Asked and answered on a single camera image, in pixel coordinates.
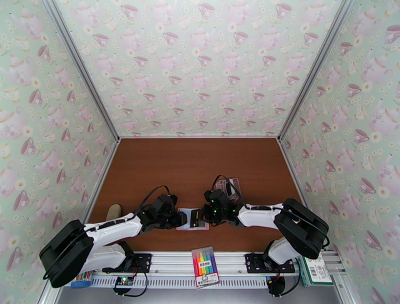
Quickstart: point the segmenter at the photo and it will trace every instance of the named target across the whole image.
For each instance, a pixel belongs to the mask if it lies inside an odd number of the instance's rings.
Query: teacup pattern
[[[57,4],[120,136],[276,137],[340,1]]]
[[[114,139],[41,2],[0,17],[0,303],[32,303],[39,252],[82,217]]]
[[[358,1],[283,139],[363,303],[399,303],[398,1]]]

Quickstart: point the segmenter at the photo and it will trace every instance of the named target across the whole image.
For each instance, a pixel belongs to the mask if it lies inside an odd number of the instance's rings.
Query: green box
[[[319,253],[317,259],[309,259],[302,256],[298,259],[298,262],[305,287],[334,284],[321,253]]]

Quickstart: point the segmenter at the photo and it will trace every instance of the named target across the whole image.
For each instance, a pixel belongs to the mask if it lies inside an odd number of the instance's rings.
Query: black mounting plate
[[[262,254],[248,253],[244,255],[248,274],[294,274],[296,272],[290,259],[282,265],[276,265],[272,271],[267,270]]]
[[[136,272],[137,267],[138,273],[143,274],[146,273],[148,274],[150,272],[150,265],[152,264],[152,255],[150,253],[135,253],[133,256],[133,261],[132,265],[133,266],[133,272]]]

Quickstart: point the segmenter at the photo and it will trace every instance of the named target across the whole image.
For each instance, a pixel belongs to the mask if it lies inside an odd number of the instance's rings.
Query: marker
[[[203,273],[203,268],[201,268],[200,265],[199,265],[199,263],[202,261],[202,258],[201,258],[201,256],[200,256],[200,253],[197,253],[196,255],[197,255],[198,275],[199,275],[199,276],[202,276],[202,275],[205,274],[205,273]]]
[[[207,262],[207,254],[206,254],[205,252],[202,252],[201,255],[202,255],[202,257],[203,257],[203,261],[204,261],[204,262]],[[204,270],[205,270],[205,274],[208,275],[208,274],[209,274],[209,268],[208,268],[208,266],[204,267]]]
[[[214,271],[213,271],[213,262],[211,261],[211,254],[209,252],[207,252],[206,255],[207,255],[207,261],[210,262],[210,266],[207,267],[208,273],[212,274]]]
[[[212,264],[212,269],[213,272],[217,272],[217,263],[216,263],[216,257],[214,255],[211,255],[211,264]]]
[[[197,262],[196,254],[193,256],[194,276],[199,276],[199,264]]]

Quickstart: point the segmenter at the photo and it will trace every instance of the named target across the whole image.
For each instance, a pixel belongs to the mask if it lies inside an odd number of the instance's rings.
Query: beige object
[[[108,209],[107,217],[105,218],[105,221],[111,221],[118,219],[121,217],[121,206],[119,204],[114,204]]]

